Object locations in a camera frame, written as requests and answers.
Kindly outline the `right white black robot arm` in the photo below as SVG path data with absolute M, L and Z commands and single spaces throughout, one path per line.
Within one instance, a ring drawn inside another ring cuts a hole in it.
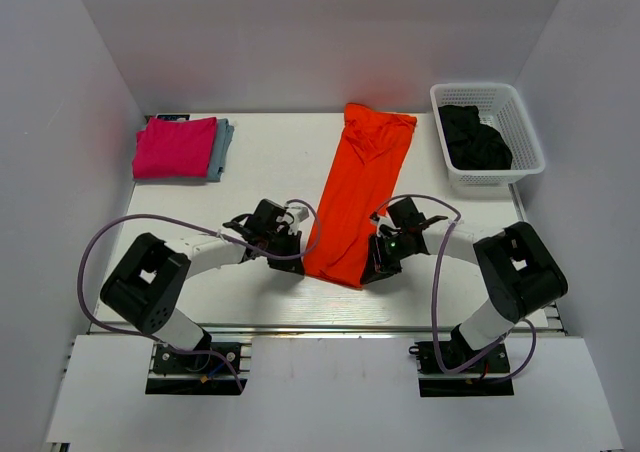
M 435 257 L 431 292 L 431 325 L 438 325 L 438 296 L 446 258 L 479 268 L 486 301 L 451 332 L 449 350 L 456 366 L 449 366 L 432 333 L 436 362 L 445 374 L 472 371 L 484 363 L 519 323 L 568 291 L 559 265 L 527 222 L 504 228 L 466 224 L 454 206 L 448 215 L 427 217 L 415 205 L 416 194 L 386 200 L 370 216 L 375 231 L 368 239 L 368 255 L 360 281 L 384 280 L 402 270 L 402 261 L 417 255 Z

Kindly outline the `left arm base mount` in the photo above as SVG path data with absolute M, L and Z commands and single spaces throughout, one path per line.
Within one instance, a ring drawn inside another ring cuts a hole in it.
M 251 346 L 241 342 L 212 342 L 217 355 L 185 355 L 165 345 L 153 349 L 147 375 L 147 395 L 239 396 L 248 382 Z

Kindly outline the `orange t shirt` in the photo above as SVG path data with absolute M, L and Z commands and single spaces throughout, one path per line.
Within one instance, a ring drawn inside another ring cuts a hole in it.
M 344 129 L 317 208 L 305 274 L 352 288 L 361 286 L 370 215 L 391 197 L 410 148 L 417 119 L 349 103 Z

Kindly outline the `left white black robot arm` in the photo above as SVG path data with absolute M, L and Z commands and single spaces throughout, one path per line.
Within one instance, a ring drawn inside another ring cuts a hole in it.
M 143 233 L 105 280 L 100 300 L 138 334 L 176 350 L 188 370 L 202 370 L 211 359 L 211 335 L 177 308 L 185 282 L 259 257 L 273 269 L 302 275 L 299 226 L 314 215 L 298 201 L 282 206 L 263 199 L 254 212 L 222 224 L 234 237 L 202 227 L 195 236 L 169 242 Z

